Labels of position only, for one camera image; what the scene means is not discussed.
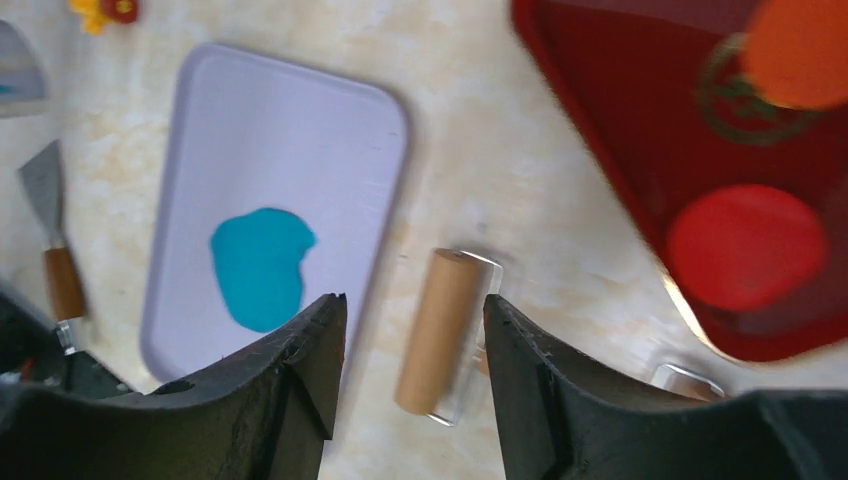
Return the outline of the round metal cutter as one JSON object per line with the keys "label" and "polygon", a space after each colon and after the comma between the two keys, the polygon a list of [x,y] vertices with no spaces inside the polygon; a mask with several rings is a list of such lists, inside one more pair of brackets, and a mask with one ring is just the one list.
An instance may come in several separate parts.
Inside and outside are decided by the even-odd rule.
{"label": "round metal cutter", "polygon": [[1,118],[43,113],[49,90],[30,43],[11,23],[1,21]]}

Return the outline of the wooden rolling pin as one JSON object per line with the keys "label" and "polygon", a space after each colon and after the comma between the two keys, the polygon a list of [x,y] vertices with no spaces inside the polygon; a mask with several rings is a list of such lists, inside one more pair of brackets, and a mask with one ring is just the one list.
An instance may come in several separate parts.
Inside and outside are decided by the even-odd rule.
{"label": "wooden rolling pin", "polygon": [[[500,263],[475,252],[432,251],[396,387],[400,408],[454,428],[477,405],[481,379],[489,373],[484,303],[499,294],[503,277]],[[726,396],[715,381],[674,362],[658,364],[641,387],[535,322],[526,321],[525,328],[533,341],[546,339],[565,350],[562,362],[572,370],[571,379],[556,386],[558,376],[550,368],[550,380],[541,384],[542,412],[554,427],[602,418],[617,393],[636,399],[658,390],[663,397],[676,395],[689,403]]]}

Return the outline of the lavender plastic tray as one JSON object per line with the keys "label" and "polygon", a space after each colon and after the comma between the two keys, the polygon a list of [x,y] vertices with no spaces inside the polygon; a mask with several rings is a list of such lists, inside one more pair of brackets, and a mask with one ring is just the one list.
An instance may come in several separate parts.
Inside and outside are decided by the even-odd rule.
{"label": "lavender plastic tray", "polygon": [[143,306],[140,351],[169,382],[255,342],[220,294],[210,247],[224,222],[262,208],[315,235],[302,301],[347,300],[353,343],[410,140],[377,86],[216,43],[180,67]]}

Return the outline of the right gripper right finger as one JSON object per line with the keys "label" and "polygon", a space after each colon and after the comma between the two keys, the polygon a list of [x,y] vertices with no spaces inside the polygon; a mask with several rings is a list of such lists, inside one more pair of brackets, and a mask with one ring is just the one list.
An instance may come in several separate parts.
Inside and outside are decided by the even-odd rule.
{"label": "right gripper right finger", "polygon": [[847,395],[697,401],[624,375],[489,296],[485,340],[510,479],[843,479]]}

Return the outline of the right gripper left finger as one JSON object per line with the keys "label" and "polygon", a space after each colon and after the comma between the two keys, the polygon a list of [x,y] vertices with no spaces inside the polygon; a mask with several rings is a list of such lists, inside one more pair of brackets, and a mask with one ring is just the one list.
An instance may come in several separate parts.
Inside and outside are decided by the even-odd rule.
{"label": "right gripper left finger", "polygon": [[1,390],[5,479],[314,479],[334,434],[347,301],[326,294],[286,325],[149,394],[91,400]]}

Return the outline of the blue dough piece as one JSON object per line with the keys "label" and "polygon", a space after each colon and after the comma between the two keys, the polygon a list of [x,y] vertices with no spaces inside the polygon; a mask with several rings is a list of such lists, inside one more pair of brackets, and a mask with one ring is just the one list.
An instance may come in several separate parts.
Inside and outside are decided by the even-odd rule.
{"label": "blue dough piece", "polygon": [[301,264],[316,245],[299,216],[261,208],[223,221],[209,247],[223,302],[240,326],[271,332],[301,309],[305,281]]}

